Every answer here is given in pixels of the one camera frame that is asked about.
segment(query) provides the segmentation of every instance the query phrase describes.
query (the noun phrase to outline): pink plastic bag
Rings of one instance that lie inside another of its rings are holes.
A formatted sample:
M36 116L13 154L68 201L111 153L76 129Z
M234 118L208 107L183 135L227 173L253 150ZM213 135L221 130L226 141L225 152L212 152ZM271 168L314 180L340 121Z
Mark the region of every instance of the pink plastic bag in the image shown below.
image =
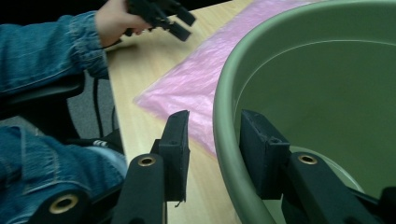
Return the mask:
M216 155L212 111L221 69L235 45L255 26L307 1L256 0L216 31L182 63L134 98L148 111L167 119L189 110L189 135Z

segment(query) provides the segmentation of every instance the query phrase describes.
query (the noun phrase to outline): hand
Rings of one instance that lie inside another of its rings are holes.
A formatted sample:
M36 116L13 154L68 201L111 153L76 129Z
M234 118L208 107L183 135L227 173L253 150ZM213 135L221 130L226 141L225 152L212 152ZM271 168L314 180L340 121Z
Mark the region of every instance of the hand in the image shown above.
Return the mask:
M140 16L128 13L125 0L108 0L96 12L95 22L104 48L117 42L128 28L140 35L142 31L151 27Z

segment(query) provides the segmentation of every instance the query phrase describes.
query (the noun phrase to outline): blue jeans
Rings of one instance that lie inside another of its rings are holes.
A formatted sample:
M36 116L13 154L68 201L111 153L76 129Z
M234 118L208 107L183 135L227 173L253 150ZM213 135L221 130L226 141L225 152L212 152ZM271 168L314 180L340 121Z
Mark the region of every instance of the blue jeans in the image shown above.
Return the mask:
M87 71L107 77L95 11L54 22L0 25L0 98Z
M81 189L94 199L124 179L112 161L92 149L65 146L20 127L0 127L0 141L1 223L26 222L63 190Z

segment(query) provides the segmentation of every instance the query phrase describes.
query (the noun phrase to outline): person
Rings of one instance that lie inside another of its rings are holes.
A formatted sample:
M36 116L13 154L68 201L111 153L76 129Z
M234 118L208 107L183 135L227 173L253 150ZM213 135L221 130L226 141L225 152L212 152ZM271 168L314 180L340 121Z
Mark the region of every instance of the person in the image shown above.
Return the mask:
M127 12L124 0L57 21L0 25L0 100L87 71L108 75L104 48L126 29L150 24ZM92 199L122 183L125 157L105 147L64 145L22 127L0 127L0 220L25 223L51 195L82 189Z
M0 25L0 98L83 70L93 77L108 76L104 48L127 28L140 35L150 24L129 14L124 0L56 22Z

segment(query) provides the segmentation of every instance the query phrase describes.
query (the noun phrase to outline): black plastic part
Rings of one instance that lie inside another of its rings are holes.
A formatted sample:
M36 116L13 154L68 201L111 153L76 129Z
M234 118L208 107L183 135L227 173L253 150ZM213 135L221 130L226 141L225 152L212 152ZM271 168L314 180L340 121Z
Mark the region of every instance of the black plastic part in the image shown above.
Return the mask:
M46 135L61 142L79 138L67 105L67 98L84 91L83 74L62 77L43 87L0 99L0 119L21 116Z
M303 205L300 201L290 201L288 198L282 199L282 213L288 224L311 224Z
M195 17L184 8L179 2L173 0L129 0L129 13L141 16L152 28L162 27L181 41L186 41L191 32L170 21L167 17L170 14L177 14L177 17L187 25L192 26ZM127 29L126 35L133 34L132 29Z
M44 201L27 223L87 223L81 218L85 216L89 205L89 196L83 190L65 190Z
M122 183L107 190L103 194L91 199L91 206L89 211L85 214L84 224L108 224L114 215L114 208L116 207Z
M310 223L378 223L320 157L292 153L286 172Z
M184 29L181 25L174 22L169 26L169 33L177 37L181 41L186 41L190 36L190 31Z
M359 202L369 211L371 214L378 216L378 199L369 196L363 192L355 189L348 188L349 191L359 200Z
M135 157L129 165L111 223L166 223L164 189L163 158L156 154Z
M250 178L262 199L280 199L281 165L289 158L290 143L256 112L243 110L240 150Z
M159 155L165 163L165 200L186 201L190 149L188 119L190 112L183 110L169 116L159 142Z
M195 22L195 17L184 7L177 10L177 17L189 26L192 26Z
M149 153L160 154L160 139L155 139Z
M396 223L396 187L388 187L382 191L378 214L386 223Z

